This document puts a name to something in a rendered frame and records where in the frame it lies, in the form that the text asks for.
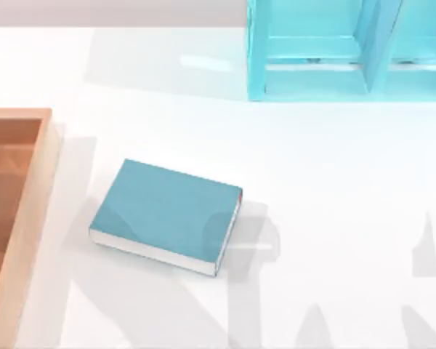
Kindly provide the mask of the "shallow salmon-coloured box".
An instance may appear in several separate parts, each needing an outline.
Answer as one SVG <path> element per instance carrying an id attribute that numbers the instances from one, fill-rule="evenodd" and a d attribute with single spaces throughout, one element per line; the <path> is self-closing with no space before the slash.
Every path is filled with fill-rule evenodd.
<path id="1" fill-rule="evenodd" d="M 14 349 L 60 157 L 49 108 L 0 108 L 0 349 Z"/>

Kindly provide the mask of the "light blue rack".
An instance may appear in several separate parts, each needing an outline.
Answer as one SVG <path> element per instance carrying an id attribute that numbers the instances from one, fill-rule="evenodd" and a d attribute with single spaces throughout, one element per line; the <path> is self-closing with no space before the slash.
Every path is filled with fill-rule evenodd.
<path id="1" fill-rule="evenodd" d="M 252 101 L 436 102 L 436 0 L 246 0 Z"/>

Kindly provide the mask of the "blue book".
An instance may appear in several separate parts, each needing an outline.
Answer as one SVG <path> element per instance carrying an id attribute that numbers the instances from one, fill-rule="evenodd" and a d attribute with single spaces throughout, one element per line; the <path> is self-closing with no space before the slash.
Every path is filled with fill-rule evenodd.
<path id="1" fill-rule="evenodd" d="M 125 159 L 89 236 L 102 246 L 215 277 L 242 198 L 239 186 Z"/>

